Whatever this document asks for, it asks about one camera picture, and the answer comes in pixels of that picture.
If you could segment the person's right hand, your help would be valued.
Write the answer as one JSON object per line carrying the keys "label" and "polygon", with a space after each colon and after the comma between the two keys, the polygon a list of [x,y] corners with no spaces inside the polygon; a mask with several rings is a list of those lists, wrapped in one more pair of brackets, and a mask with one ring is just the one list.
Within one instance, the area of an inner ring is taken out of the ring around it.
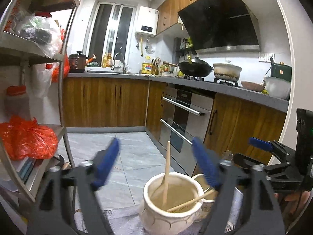
{"label": "person's right hand", "polygon": [[274,196],[280,202],[279,198],[282,196],[284,201],[287,202],[287,206],[281,210],[282,215],[288,215],[297,217],[305,208],[307,201],[310,199],[311,192],[309,191],[297,191],[292,194],[284,195],[275,193]]}

